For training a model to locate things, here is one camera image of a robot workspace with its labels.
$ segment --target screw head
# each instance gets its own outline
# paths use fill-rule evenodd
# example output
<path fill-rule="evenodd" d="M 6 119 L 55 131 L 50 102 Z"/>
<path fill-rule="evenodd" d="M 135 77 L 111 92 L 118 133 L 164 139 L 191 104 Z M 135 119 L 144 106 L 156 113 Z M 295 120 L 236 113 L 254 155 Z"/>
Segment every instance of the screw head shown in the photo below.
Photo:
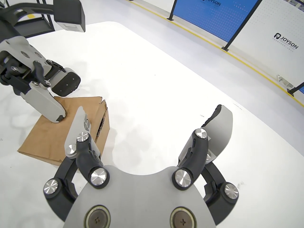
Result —
<path fill-rule="evenodd" d="M 15 66 L 11 66 L 12 71 L 19 72 L 19 69 Z"/>
<path fill-rule="evenodd" d="M 50 179 L 43 187 L 43 191 L 45 194 L 50 195 L 53 194 L 58 188 L 58 182 L 56 179 Z"/>
<path fill-rule="evenodd" d="M 178 207 L 171 213 L 170 226 L 171 228 L 194 228 L 196 220 L 188 209 Z"/>
<path fill-rule="evenodd" d="M 187 188 L 189 185 L 191 185 L 190 175 L 183 169 L 179 169 L 175 172 L 175 181 L 183 188 Z"/>
<path fill-rule="evenodd" d="M 88 218 L 89 228 L 104 228 L 107 225 L 108 217 L 104 210 L 95 210 Z"/>
<path fill-rule="evenodd" d="M 85 217 L 85 228 L 109 228 L 110 212 L 102 205 L 91 208 Z"/>
<path fill-rule="evenodd" d="M 29 55 L 23 51 L 21 51 L 21 54 L 23 54 L 26 58 L 29 58 Z"/>
<path fill-rule="evenodd" d="M 91 183 L 95 186 L 102 185 L 107 178 L 107 172 L 104 168 L 98 168 L 91 174 Z"/>
<path fill-rule="evenodd" d="M 205 139 L 208 136 L 207 132 L 203 128 L 197 128 L 194 132 L 198 138 Z"/>
<path fill-rule="evenodd" d="M 231 183 L 226 184 L 224 192 L 227 195 L 227 197 L 229 197 L 230 199 L 233 199 L 233 200 L 237 199 L 239 196 L 239 191 L 238 191 L 237 187 L 235 187 Z"/>
<path fill-rule="evenodd" d="M 66 148 L 66 153 L 69 155 L 74 155 L 76 153 L 76 144 L 70 144 L 67 148 Z"/>
<path fill-rule="evenodd" d="M 77 141 L 79 142 L 84 142 L 89 138 L 89 134 L 87 132 L 81 132 L 79 133 L 78 137 L 77 137 Z"/>
<path fill-rule="evenodd" d="M 48 81 L 48 80 L 44 80 L 44 82 L 45 82 L 45 84 L 46 84 L 47 86 L 51 86 L 50 81 Z"/>
<path fill-rule="evenodd" d="M 208 154 L 207 154 L 206 161 L 209 161 L 210 159 L 211 159 L 211 156 L 210 156 L 210 154 L 208 153 Z"/>
<path fill-rule="evenodd" d="M 36 54 L 38 57 L 42 58 L 42 56 L 41 56 L 39 53 L 35 52 L 35 54 Z"/>

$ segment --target yellow floor line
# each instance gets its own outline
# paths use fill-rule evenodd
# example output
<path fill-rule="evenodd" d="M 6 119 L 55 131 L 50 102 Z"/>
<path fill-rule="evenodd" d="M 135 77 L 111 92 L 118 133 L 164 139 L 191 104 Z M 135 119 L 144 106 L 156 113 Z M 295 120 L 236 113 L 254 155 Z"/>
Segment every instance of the yellow floor line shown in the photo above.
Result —
<path fill-rule="evenodd" d="M 288 95 L 289 97 L 291 97 L 293 100 L 295 100 L 297 103 L 299 103 L 301 106 L 304 107 L 304 104 L 303 104 L 303 103 L 301 103 L 298 99 L 296 99 L 295 97 L 293 97 L 292 95 L 290 95 L 285 89 L 283 89 L 283 88 L 282 88 L 280 85 L 278 85 L 275 81 L 271 80 L 269 77 L 265 76 L 263 73 L 259 72 L 259 71 L 258 71 L 257 69 L 255 69 L 254 67 L 252 67 L 252 66 L 250 66 L 249 64 L 247 64 L 246 62 L 242 61 L 240 58 L 238 58 L 238 57 L 234 56 L 233 54 L 231 54 L 231 53 L 229 53 L 229 52 L 223 50 L 221 47 L 219 47 L 219 46 L 217 46 L 216 44 L 210 42 L 209 40 L 205 39 L 204 37 L 200 36 L 199 34 L 196 34 L 196 33 L 192 32 L 191 30 L 186 29 L 186 28 L 184 28 L 183 26 L 181 26 L 181 25 L 179 25 L 179 24 L 177 24 L 177 23 L 175 23 L 175 22 L 173 22 L 173 21 L 167 20 L 167 18 L 165 18 L 164 16 L 162 16 L 162 15 L 160 15 L 160 14 L 157 14 L 156 12 L 153 12 L 153 11 L 151 11 L 151 10 L 145 8 L 144 6 L 141 6 L 141 5 L 139 5 L 139 4 L 135 3 L 135 2 L 132 2 L 132 1 L 129 1 L 129 2 L 132 3 L 132 4 L 134 4 L 134 5 L 136 5 L 136 6 L 138 6 L 138 7 L 140 7 L 140 8 L 142 8 L 142 9 L 144 9 L 144 10 L 146 10 L 146 11 L 148 11 L 148 12 L 150 12 L 150 13 L 152 13 L 152 14 L 154 14 L 154 15 L 156 15 L 156 16 L 158 16 L 158 17 L 160 17 L 160 18 L 165 19 L 167 22 L 170 22 L 170 23 L 172 23 L 172 24 L 178 26 L 179 28 L 181 28 L 181 29 L 183 29 L 183 30 L 189 32 L 190 34 L 192 34 L 192 35 L 194 35 L 194 36 L 196 36 L 196 37 L 202 39 L 203 41 L 205 41 L 205 42 L 211 44 L 212 46 L 216 47 L 217 49 L 219 49 L 219 50 L 225 52 L 225 53 L 228 54 L 229 56 L 235 58 L 236 60 L 238 60 L 238 61 L 241 62 L 242 64 L 246 65 L 248 68 L 252 69 L 252 70 L 255 71 L 256 73 L 258 73 L 259 75 L 261 75 L 262 77 L 264 77 L 265 79 L 267 79 L 269 82 L 271 82 L 271 83 L 272 83 L 273 85 L 275 85 L 276 87 L 280 88 L 282 91 L 285 92 L 286 95 Z"/>

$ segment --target metal gripper plate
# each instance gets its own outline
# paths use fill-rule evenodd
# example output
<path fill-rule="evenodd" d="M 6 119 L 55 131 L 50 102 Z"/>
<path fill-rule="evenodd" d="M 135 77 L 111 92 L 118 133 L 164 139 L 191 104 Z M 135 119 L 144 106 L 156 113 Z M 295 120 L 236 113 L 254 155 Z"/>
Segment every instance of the metal gripper plate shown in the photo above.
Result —
<path fill-rule="evenodd" d="M 64 228 L 83 228 L 86 214 L 96 205 L 105 206 L 109 211 L 110 228 L 170 228 L 170 216 L 177 207 L 185 207 L 194 214 L 196 228 L 216 228 L 196 187 L 193 185 L 186 191 L 180 191 L 172 184 L 171 177 L 177 167 L 169 167 L 146 176 L 127 174 L 111 165 L 105 168 L 110 174 L 109 184 L 99 190 L 86 184 L 76 199 Z M 186 214 L 177 213 L 176 216 L 182 219 L 176 221 L 175 228 L 189 227 Z"/>

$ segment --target torn cardboard edge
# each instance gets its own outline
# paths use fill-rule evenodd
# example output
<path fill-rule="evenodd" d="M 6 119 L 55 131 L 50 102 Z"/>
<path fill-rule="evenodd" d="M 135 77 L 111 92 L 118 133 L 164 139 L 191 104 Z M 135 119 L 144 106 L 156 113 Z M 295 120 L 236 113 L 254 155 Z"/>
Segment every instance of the torn cardboard edge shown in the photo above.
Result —
<path fill-rule="evenodd" d="M 65 158 L 65 139 L 77 109 L 82 106 L 91 123 L 90 134 L 102 154 L 110 130 L 105 100 L 102 97 L 54 98 L 66 109 L 65 119 L 60 123 L 52 123 L 41 116 L 18 152 L 46 163 L 60 165 Z"/>

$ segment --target black rubber pad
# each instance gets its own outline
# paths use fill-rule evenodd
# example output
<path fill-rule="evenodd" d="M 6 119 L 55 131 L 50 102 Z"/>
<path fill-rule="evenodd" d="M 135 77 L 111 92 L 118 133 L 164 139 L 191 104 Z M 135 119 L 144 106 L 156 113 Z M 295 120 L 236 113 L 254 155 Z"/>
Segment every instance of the black rubber pad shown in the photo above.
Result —
<path fill-rule="evenodd" d="M 78 88 L 80 80 L 80 77 L 76 73 L 69 72 L 58 84 L 52 88 L 52 91 L 58 96 L 65 97 Z"/>

